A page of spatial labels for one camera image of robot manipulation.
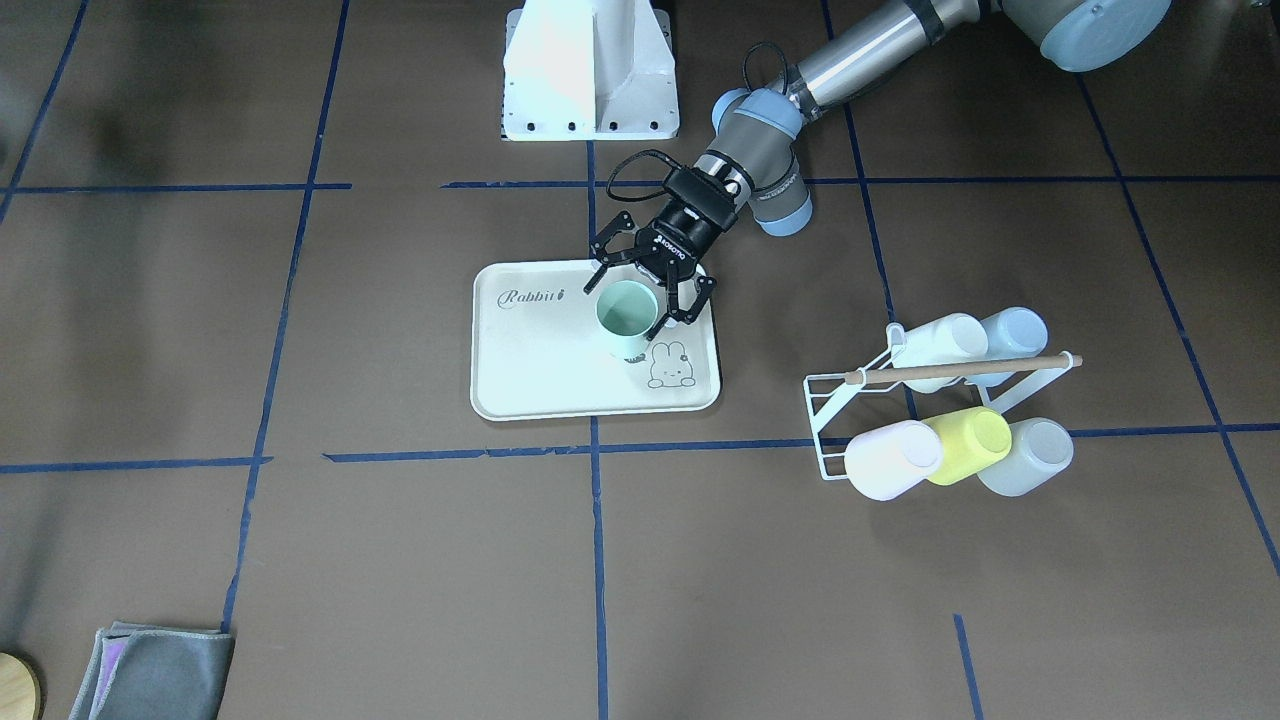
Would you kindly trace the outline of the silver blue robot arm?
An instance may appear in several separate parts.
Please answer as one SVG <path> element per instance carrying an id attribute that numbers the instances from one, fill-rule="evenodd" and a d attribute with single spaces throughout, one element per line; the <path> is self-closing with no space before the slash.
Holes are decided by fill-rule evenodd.
<path id="1" fill-rule="evenodd" d="M 632 265 L 666 291 L 645 329 L 691 324 L 716 281 L 699 266 L 744 210 L 774 237 L 801 231 L 813 214 L 794 143 L 827 111 L 872 91 L 891 70 L 950 31 L 1005 14 L 1056 67 L 1088 72 L 1124 56 L 1169 12 L 1166 1 L 887 1 L 826 46 L 760 87 L 723 94 L 713 110 L 716 137 L 690 165 L 662 151 L 666 205 L 646 224 L 622 211 L 591 242 L 591 293 L 605 273 Z"/>

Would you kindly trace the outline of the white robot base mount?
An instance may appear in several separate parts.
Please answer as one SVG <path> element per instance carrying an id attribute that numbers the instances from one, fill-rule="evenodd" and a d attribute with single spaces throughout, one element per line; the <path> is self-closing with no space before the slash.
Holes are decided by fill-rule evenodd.
<path id="1" fill-rule="evenodd" d="M 506 17 L 503 67 L 508 141 L 678 135 L 671 17 L 650 1 L 526 1 Z"/>

